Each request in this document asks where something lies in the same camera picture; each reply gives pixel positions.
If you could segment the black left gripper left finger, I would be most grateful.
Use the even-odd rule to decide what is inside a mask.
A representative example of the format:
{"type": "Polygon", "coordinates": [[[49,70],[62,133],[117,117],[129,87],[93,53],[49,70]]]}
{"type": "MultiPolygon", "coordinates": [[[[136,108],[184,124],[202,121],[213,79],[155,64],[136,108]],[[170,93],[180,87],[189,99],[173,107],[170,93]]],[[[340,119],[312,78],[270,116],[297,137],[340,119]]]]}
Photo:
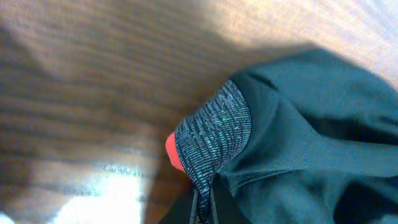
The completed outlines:
{"type": "Polygon", "coordinates": [[[181,194],[158,224],[196,224],[198,190],[191,187],[181,194]]]}

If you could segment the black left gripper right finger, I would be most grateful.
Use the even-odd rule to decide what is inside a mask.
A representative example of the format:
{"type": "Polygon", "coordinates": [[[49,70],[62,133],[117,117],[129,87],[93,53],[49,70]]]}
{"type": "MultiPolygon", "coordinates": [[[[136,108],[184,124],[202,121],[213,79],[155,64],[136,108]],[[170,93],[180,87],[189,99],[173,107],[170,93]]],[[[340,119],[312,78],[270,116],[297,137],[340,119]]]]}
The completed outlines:
{"type": "Polygon", "coordinates": [[[214,180],[210,193],[211,223],[249,224],[222,180],[214,180]]]}

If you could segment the black shorts with grey waistband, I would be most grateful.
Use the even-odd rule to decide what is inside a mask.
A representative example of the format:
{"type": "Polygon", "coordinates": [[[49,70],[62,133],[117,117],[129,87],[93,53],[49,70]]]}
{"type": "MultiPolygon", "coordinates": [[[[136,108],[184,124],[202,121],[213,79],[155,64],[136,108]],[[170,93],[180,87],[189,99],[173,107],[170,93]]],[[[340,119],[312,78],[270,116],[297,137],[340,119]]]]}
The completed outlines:
{"type": "Polygon", "coordinates": [[[222,180],[249,223],[396,223],[397,91],[324,50],[235,73],[168,137],[211,223],[222,180]]]}

